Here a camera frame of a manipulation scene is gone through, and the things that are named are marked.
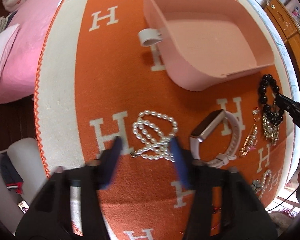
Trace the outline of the white pillow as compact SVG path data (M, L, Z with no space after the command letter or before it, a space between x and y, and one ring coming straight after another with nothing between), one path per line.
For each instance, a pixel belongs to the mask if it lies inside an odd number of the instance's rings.
M19 26L20 24L12 25L0 34L0 78L11 48L14 44L16 35L19 31Z

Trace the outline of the gold ring pink stone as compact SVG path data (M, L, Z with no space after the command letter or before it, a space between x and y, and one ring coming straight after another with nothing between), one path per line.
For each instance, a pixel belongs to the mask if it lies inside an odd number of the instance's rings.
M260 120L260 109L258 107L254 107L252 115L254 122L258 122Z

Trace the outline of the red navy garment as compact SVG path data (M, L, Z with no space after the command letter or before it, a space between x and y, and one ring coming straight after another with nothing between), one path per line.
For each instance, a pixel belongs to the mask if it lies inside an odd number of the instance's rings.
M14 190L19 195L23 193L24 181L6 154L0 159L0 173L8 191Z

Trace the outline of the white chair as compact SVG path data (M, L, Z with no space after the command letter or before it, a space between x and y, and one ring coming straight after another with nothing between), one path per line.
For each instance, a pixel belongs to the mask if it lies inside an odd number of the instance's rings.
M45 181L36 139L21 139L0 152L0 223L9 232L15 232Z

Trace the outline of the smartphone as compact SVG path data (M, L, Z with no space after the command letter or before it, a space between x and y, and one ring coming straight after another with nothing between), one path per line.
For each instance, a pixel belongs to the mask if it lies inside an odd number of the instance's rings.
M22 200L21 202L18 203L19 208L21 209L21 211L25 214L28 209L29 209L29 205L27 204L27 202L25 200Z

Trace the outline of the wooden desk with drawers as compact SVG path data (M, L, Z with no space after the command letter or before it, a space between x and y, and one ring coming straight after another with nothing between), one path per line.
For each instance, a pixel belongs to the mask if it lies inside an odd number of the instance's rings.
M279 0L266 1L264 11L288 50L300 88L300 27Z

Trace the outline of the pink bed sheet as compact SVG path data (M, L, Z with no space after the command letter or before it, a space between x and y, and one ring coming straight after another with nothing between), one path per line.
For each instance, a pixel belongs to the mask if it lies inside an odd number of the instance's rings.
M34 93L43 42L60 1L27 0L12 18L19 31L1 74L0 104Z

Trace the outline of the white smart band watch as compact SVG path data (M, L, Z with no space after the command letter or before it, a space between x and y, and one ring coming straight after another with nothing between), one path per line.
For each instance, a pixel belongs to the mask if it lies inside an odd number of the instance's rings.
M230 134L225 136L219 133L223 122L230 125ZM205 163L213 168L221 168L235 160L240 142L241 129L238 119L223 109L211 112L189 136L190 151L194 159L206 160L216 154Z

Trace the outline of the pink jewelry tray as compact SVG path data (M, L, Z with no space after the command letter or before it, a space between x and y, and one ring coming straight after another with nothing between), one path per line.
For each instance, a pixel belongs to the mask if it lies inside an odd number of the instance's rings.
M148 27L140 44L155 47L170 79L200 92L274 64L270 44L236 0L143 0Z

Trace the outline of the orange H-pattern blanket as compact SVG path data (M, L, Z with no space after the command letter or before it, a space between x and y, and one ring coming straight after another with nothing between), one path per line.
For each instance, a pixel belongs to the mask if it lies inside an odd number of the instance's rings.
M281 85L274 63L185 90L167 75L158 49L140 45L147 26L143 0L61 0L39 57L35 113L46 174L81 167L114 137L123 140L111 185L98 193L111 239L181 239L192 205L193 191L161 151L131 152L171 134L188 148L191 132L219 109L234 114L246 138L263 73Z

